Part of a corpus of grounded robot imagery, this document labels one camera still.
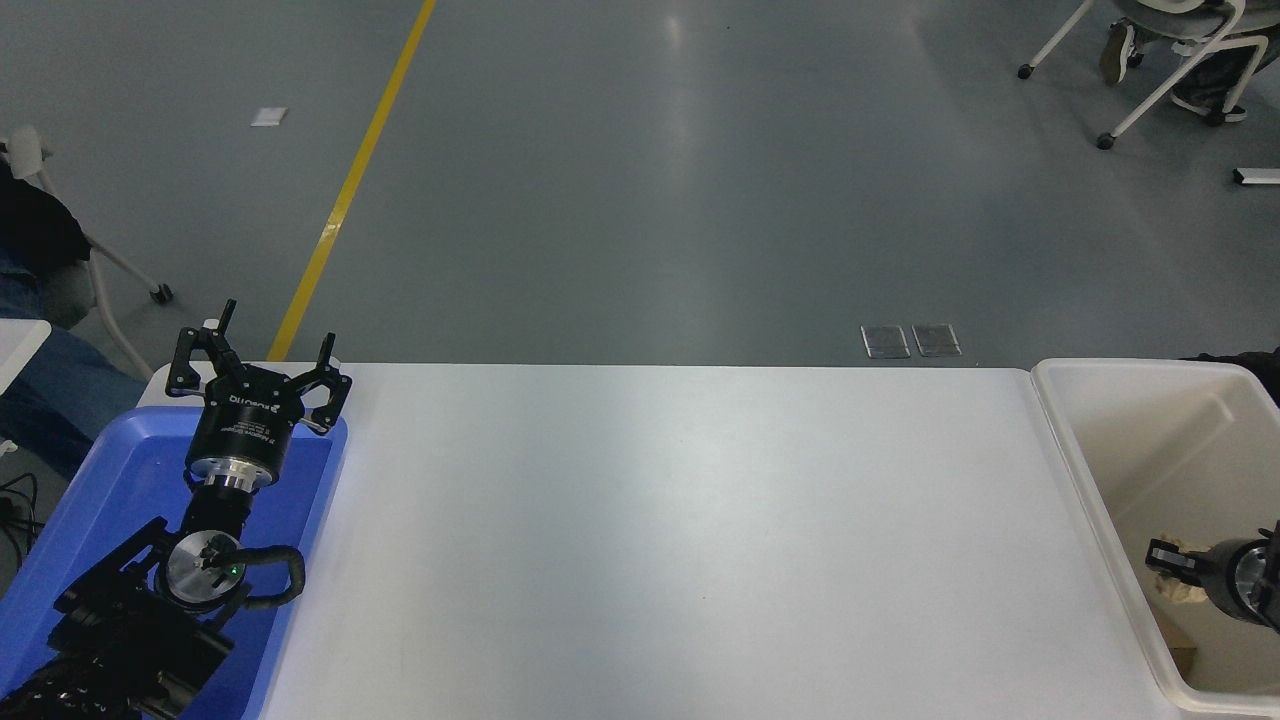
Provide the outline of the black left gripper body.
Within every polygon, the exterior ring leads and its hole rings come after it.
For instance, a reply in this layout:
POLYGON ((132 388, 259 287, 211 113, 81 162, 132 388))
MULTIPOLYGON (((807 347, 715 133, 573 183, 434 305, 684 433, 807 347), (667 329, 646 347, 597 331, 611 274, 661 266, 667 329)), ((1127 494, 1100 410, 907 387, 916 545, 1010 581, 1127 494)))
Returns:
POLYGON ((303 411, 293 378, 247 366, 241 378, 219 375, 204 392, 204 411, 187 454, 192 473, 209 473, 214 462, 234 460, 261 473, 279 473, 294 425, 303 411))

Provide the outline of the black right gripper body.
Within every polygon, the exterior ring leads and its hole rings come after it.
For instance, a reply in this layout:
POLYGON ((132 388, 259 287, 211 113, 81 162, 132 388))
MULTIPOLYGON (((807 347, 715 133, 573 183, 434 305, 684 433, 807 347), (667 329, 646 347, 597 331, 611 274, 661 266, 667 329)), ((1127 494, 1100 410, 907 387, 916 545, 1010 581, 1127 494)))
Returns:
POLYGON ((1204 591, 1216 609, 1228 616, 1245 616, 1236 592, 1238 556, 1244 539, 1225 539, 1204 552, 1204 591))

